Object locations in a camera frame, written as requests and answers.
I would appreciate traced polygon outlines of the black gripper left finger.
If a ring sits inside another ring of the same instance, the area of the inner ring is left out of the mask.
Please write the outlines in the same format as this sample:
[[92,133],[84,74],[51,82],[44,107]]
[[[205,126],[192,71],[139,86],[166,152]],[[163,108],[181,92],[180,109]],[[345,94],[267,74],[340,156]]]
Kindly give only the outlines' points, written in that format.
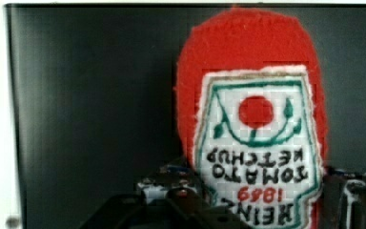
[[107,200],[80,229],[251,229],[227,206],[212,207],[187,160],[177,158]]

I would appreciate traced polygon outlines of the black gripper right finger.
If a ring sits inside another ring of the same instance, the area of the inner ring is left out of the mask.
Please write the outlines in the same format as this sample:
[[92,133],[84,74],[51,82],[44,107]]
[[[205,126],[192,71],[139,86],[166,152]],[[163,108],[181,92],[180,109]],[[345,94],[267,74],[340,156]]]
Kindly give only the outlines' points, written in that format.
[[366,172],[326,167],[318,229],[366,229]]

